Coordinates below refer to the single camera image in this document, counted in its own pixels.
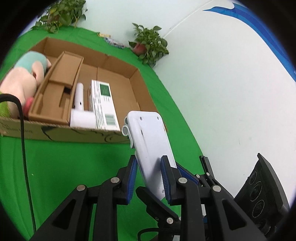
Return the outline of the colourful patterned packet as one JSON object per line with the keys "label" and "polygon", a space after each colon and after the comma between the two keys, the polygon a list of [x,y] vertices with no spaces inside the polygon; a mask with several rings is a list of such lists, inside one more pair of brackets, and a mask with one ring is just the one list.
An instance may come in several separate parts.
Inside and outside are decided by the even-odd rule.
{"label": "colourful patterned packet", "polygon": [[124,49],[125,45],[112,39],[111,35],[108,34],[102,34],[102,33],[97,33],[97,36],[102,38],[105,42],[107,42],[109,45],[119,48],[119,49]]}

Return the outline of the brown cardboard insert divider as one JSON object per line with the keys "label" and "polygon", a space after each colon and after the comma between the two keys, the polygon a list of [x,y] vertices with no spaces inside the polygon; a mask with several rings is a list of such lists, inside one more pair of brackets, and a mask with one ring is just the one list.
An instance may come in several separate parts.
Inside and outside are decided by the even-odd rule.
{"label": "brown cardboard insert divider", "polygon": [[46,73],[28,112],[30,121],[70,124],[75,89],[84,57],[62,52]]}

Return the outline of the white plastic device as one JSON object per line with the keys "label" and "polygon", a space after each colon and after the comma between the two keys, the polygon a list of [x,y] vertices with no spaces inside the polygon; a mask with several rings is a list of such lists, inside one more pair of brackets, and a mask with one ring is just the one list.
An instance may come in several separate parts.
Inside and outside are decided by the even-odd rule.
{"label": "white plastic device", "polygon": [[129,138],[145,186],[159,199],[165,197],[161,174],[161,157],[167,156],[176,168],[175,158],[162,117],[157,112],[130,111],[125,117],[122,134]]}

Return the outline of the black clip on mat edge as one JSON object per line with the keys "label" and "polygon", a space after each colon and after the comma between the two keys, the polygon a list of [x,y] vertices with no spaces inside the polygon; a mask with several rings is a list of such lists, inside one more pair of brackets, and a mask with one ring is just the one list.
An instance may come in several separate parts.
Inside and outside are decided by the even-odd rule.
{"label": "black clip on mat edge", "polygon": [[200,161],[206,175],[214,177],[214,173],[207,156],[200,156]]}

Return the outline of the pink pig plush toy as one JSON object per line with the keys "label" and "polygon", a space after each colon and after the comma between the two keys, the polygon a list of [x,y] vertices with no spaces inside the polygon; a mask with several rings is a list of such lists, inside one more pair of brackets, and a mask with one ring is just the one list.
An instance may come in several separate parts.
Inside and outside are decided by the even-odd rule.
{"label": "pink pig plush toy", "polygon": [[52,66],[48,58],[36,51],[29,51],[15,63],[1,82],[1,94],[17,97],[28,116],[34,96],[43,83],[47,70]]}

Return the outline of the potted plant pink pot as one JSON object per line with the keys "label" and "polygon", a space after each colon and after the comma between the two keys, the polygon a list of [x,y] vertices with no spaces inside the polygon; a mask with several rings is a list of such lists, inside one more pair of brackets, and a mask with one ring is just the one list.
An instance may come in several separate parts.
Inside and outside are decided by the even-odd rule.
{"label": "potted plant pink pot", "polygon": [[149,29],[136,23],[132,23],[132,25],[135,31],[135,40],[129,41],[128,44],[142,64],[153,68],[161,58],[169,54],[168,42],[159,35],[162,28],[154,26]]}

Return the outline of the white green medicine box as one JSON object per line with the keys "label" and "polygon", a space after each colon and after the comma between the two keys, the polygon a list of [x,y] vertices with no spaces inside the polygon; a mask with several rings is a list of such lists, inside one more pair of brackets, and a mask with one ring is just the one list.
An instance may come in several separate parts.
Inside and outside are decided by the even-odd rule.
{"label": "white green medicine box", "polygon": [[88,109],[95,113],[96,129],[120,131],[109,83],[91,80],[88,89]]}

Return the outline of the large brown cardboard box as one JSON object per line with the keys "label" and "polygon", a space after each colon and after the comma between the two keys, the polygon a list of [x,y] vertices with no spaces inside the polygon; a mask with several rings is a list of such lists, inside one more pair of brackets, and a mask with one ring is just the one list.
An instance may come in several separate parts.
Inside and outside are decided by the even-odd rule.
{"label": "large brown cardboard box", "polygon": [[20,121],[15,104],[1,116],[1,134],[33,140],[128,143],[164,134],[165,126],[140,71],[116,57],[45,38],[16,58],[2,78],[32,99]]}

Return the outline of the white hair dryer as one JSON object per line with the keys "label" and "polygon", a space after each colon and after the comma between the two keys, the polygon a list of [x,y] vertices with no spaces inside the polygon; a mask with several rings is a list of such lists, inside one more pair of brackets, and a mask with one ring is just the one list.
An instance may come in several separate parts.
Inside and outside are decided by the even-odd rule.
{"label": "white hair dryer", "polygon": [[96,129],[96,116],[93,111],[84,110],[84,86],[78,82],[75,89],[73,109],[70,115],[71,128]]}

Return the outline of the leafy green plant left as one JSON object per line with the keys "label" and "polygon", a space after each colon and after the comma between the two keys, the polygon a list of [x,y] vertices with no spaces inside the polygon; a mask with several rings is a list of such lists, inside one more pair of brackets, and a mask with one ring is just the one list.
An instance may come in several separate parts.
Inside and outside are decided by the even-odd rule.
{"label": "leafy green plant left", "polygon": [[80,20],[86,20],[85,4],[85,0],[56,1],[44,10],[31,29],[57,33],[60,27],[76,27]]}

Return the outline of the black device with round dials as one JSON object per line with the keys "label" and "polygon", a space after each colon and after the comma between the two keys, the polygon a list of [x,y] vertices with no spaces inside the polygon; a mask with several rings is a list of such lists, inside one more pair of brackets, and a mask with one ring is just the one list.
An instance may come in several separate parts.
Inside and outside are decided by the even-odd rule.
{"label": "black device with round dials", "polygon": [[257,157],[254,169],[234,201],[269,238],[281,226],[290,205],[271,164],[261,154]]}

